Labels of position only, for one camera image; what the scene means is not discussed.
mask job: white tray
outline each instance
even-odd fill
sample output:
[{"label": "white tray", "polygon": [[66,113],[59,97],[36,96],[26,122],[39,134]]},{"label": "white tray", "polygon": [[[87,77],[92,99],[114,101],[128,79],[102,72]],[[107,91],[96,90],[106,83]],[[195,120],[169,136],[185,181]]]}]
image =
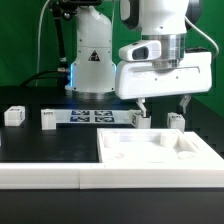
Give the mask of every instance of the white tray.
[{"label": "white tray", "polygon": [[97,135],[100,162],[106,164],[223,162],[195,133],[183,134],[171,129],[98,129]]}]

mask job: white block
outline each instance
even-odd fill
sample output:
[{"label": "white block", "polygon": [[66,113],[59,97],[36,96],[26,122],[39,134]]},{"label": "white block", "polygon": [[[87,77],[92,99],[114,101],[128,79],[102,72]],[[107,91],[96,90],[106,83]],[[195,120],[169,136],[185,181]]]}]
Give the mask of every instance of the white block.
[{"label": "white block", "polygon": [[167,127],[170,129],[179,129],[181,132],[184,133],[185,119],[180,114],[168,113]]},{"label": "white block", "polygon": [[25,120],[25,107],[12,106],[4,113],[5,126],[20,126]]},{"label": "white block", "polygon": [[42,130],[56,129],[56,116],[54,110],[41,110],[41,125]]}]

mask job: warning label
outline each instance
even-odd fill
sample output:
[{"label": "warning label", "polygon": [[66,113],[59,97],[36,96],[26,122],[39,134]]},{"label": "warning label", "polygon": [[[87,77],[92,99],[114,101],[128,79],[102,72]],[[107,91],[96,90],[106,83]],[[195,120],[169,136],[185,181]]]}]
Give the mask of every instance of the warning label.
[{"label": "warning label", "polygon": [[100,61],[100,58],[96,51],[93,51],[92,55],[89,58],[89,61]]}]

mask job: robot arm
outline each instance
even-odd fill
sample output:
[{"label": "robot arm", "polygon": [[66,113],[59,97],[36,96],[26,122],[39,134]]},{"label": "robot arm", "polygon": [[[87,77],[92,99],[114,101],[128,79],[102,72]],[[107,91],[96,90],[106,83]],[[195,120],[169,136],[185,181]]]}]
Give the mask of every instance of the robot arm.
[{"label": "robot arm", "polygon": [[122,0],[121,19],[142,40],[119,51],[121,99],[190,94],[211,88],[211,53],[185,52],[189,0]]}]

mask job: table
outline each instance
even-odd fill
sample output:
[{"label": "table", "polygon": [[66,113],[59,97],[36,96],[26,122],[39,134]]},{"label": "table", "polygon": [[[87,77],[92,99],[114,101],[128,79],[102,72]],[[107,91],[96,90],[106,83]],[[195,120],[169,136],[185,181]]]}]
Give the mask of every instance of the table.
[{"label": "table", "polygon": [[[146,105],[152,112],[152,127],[165,127],[167,113],[175,111],[179,101],[178,97],[149,100]],[[26,107],[27,119],[21,127],[4,127],[3,112],[11,105]],[[62,125],[56,132],[41,131],[40,109],[61,107],[137,109],[133,101],[114,98],[99,104],[65,97],[63,91],[54,88],[0,87],[0,161],[98,162],[96,125]],[[193,99],[185,118],[187,130],[195,131],[220,155],[224,154],[222,117]],[[222,223],[224,219],[222,188],[1,190],[0,198],[1,223],[207,224]]]}]

